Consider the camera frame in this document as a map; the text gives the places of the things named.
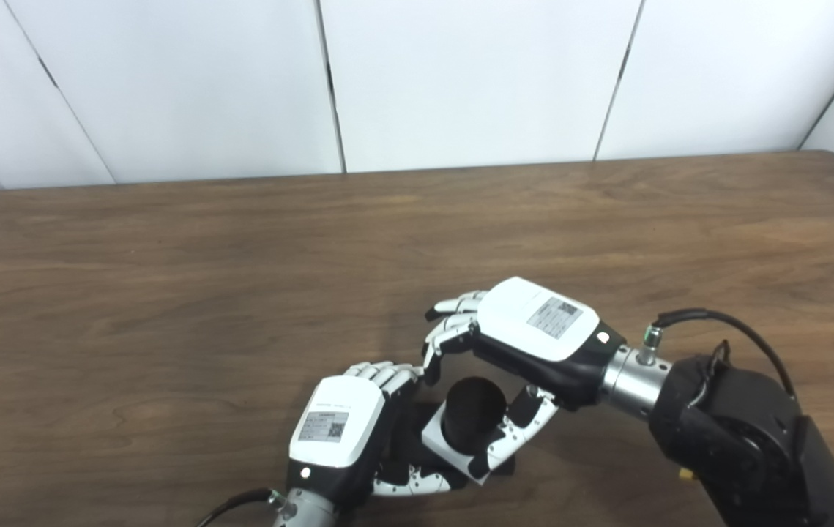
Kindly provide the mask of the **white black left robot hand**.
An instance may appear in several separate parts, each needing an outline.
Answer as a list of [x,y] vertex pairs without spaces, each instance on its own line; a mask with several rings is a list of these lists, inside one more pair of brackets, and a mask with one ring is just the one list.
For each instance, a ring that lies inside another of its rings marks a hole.
[[360,362],[320,380],[289,443],[288,494],[338,516],[373,494],[407,497],[466,487],[457,471],[387,453],[423,375],[421,366]]

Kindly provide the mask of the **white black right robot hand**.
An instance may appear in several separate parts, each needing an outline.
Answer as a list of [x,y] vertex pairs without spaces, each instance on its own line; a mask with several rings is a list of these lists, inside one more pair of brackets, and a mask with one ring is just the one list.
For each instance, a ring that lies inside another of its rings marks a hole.
[[600,403],[608,365],[625,344],[587,304],[521,277],[437,302],[425,317],[436,321],[421,351],[428,386],[439,380],[445,356],[464,351],[525,383],[461,464],[477,482],[513,457],[557,411]]

